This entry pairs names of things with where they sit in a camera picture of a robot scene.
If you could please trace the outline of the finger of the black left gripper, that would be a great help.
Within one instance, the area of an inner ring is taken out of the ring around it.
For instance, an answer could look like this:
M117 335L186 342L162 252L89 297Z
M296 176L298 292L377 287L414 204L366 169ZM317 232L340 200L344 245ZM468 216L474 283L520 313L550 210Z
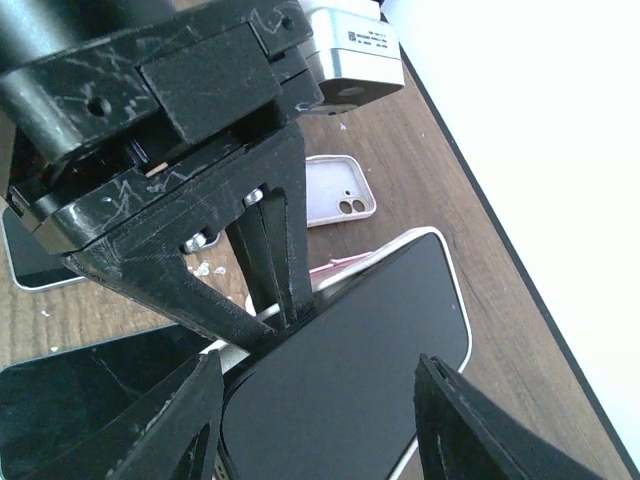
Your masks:
M268 324L278 331L296 325L313 309L304 189L262 185L243 200L243 213L226 234L255 311L276 305Z

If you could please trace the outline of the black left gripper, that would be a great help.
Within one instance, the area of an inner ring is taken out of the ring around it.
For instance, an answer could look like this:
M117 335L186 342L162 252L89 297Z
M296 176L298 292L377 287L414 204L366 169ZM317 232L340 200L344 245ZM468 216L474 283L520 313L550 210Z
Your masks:
M259 350L280 332L189 272L256 188L304 189L297 119L322 101L296 1L5 1L1 191L51 253L196 333Z

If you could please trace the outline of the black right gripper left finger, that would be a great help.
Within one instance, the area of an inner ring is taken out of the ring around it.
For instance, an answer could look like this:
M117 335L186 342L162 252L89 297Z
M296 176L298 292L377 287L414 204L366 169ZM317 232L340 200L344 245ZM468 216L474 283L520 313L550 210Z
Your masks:
M211 479L224 381L219 354L196 354L115 420L31 479Z

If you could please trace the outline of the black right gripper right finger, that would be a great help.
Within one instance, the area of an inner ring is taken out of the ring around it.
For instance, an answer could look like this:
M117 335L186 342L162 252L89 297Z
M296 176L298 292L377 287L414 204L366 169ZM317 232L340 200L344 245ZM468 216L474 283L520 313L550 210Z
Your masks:
M414 406L428 479L598 479L546 442L438 357L422 354Z

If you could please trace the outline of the pink phone case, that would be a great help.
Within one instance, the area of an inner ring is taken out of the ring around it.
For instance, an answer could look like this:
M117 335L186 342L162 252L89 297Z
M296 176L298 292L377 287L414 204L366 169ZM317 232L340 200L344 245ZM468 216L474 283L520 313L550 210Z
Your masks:
M370 257L372 252L365 252L351 257L332 259L327 264L316 267L309 272L312 289L319 295L321 300L329 298L340 290L348 282L348 275L343 274L344 270L349 270L353 265L363 262ZM257 312L251 296L245 300L245 310L259 321L264 321L280 311L278 304L273 304L262 312Z

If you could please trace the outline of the white phone case with ring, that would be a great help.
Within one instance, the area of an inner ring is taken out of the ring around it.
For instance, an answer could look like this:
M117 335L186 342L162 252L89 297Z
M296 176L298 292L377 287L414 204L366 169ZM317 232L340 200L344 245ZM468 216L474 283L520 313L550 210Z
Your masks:
M306 158L307 227L371 217L377 202L355 158L314 155Z

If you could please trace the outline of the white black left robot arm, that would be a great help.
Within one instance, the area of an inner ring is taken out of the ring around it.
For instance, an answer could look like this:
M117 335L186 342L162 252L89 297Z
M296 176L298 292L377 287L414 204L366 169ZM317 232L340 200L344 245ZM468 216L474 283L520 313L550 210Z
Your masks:
M254 352L310 316L296 1L5 1L1 193L79 275Z

